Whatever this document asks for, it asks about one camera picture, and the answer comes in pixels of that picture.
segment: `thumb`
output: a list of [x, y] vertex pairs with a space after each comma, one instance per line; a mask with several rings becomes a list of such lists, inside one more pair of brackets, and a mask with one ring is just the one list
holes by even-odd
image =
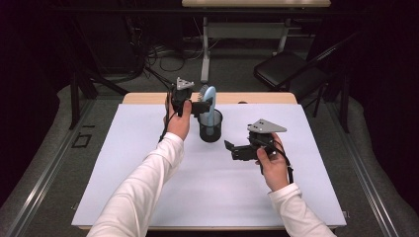
[[189, 117], [191, 116], [191, 111], [192, 111], [192, 102], [189, 100], [186, 100], [184, 102], [182, 117], [189, 119]]
[[259, 162], [262, 164], [263, 167], [268, 167], [269, 165], [271, 165], [271, 160], [268, 157], [268, 154], [266, 154], [266, 151], [264, 148], [259, 148], [256, 151], [256, 154], [259, 158]]

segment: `metal bracket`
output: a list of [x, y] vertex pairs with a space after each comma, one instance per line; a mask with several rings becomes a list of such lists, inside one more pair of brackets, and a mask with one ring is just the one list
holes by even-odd
[[255, 133], [272, 133], [287, 131], [285, 127], [279, 126], [262, 118], [256, 121], [255, 123], [249, 125], [247, 129]]

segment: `cup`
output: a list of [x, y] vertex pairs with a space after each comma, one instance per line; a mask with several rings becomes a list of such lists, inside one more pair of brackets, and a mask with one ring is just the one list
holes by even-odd
[[222, 113], [219, 110], [213, 110], [213, 125], [209, 125], [206, 114], [198, 116], [200, 124], [200, 137], [205, 142], [216, 142], [221, 137]]

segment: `wooden table edge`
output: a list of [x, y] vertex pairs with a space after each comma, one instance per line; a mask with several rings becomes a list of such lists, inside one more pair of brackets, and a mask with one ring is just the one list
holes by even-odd
[[[128, 93], [125, 95], [123, 104], [126, 105], [161, 105], [164, 104], [166, 93], [164, 92], [141, 92]], [[199, 93], [193, 93], [191, 100], [196, 102]], [[294, 104], [296, 99], [289, 92], [218, 92], [216, 93], [217, 104]]]

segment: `black cable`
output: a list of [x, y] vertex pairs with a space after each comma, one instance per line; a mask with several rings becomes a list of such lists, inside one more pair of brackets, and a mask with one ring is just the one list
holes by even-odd
[[274, 140], [274, 143], [277, 143], [277, 144], [279, 144], [280, 146], [281, 146], [281, 148], [283, 149], [282, 151], [280, 150], [280, 149], [278, 149], [275, 145], [274, 145], [274, 148], [275, 148], [275, 150], [277, 151], [277, 152], [279, 152], [283, 157], [284, 157], [284, 159], [286, 160], [286, 164], [287, 164], [287, 169], [288, 169], [288, 174], [289, 174], [289, 180], [290, 180], [290, 184], [292, 184], [293, 183], [293, 166], [291, 165], [291, 163], [290, 163], [290, 159], [287, 157], [287, 155], [286, 155], [286, 150], [284, 149], [284, 146], [283, 146], [283, 144], [281, 144], [280, 142], [278, 142], [278, 141], [276, 141], [276, 140]]

